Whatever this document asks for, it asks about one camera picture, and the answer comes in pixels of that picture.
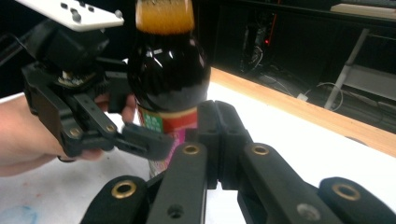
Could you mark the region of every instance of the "white device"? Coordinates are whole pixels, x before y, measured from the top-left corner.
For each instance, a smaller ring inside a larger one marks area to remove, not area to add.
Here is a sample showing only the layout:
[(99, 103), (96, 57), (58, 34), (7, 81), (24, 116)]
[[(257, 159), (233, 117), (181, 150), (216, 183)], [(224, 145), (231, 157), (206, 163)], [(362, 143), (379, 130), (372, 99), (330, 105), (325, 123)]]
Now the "white device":
[(76, 0), (15, 0), (78, 32), (123, 25), (122, 13), (111, 13)]

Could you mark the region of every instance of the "brown soda bottle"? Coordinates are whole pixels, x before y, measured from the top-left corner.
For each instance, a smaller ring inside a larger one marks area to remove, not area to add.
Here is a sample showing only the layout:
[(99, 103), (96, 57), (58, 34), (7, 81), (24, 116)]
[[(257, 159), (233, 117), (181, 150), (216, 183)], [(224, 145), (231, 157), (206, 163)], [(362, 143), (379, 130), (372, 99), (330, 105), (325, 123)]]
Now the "brown soda bottle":
[[(137, 0), (136, 45), (128, 80), (142, 126), (184, 142), (185, 129), (197, 125), (196, 106), (206, 100), (210, 66), (192, 32), (191, 0)], [(150, 176), (167, 168), (150, 161)]]

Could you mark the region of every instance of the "dark liquid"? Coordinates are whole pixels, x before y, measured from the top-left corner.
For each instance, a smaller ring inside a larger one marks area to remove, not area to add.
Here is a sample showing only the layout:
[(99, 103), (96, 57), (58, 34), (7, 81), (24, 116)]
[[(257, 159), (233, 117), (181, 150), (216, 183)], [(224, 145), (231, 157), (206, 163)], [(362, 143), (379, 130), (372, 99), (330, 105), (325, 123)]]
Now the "dark liquid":
[(138, 34), (128, 62), (128, 79), (140, 106), (176, 112), (206, 99), (210, 66), (190, 34)]

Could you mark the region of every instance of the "bottle label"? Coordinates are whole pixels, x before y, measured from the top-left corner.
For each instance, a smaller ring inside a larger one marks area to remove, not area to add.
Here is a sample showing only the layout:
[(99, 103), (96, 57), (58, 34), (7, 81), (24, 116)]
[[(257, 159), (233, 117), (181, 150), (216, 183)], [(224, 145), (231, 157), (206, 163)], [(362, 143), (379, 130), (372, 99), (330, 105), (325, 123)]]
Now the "bottle label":
[(167, 133), (175, 139), (169, 156), (164, 161), (148, 161), (150, 177), (160, 174), (168, 167), (176, 147), (186, 138), (186, 129), (197, 127), (197, 108), (173, 113), (153, 112), (137, 107), (140, 124), (159, 133)]

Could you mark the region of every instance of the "wooden table edge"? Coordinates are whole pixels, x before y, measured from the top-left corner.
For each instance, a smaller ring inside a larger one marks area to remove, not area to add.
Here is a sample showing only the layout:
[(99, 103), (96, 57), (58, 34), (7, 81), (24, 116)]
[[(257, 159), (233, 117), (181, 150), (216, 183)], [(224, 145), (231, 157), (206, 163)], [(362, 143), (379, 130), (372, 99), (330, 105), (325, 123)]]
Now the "wooden table edge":
[(212, 67), (211, 81), (396, 157), (396, 134)]

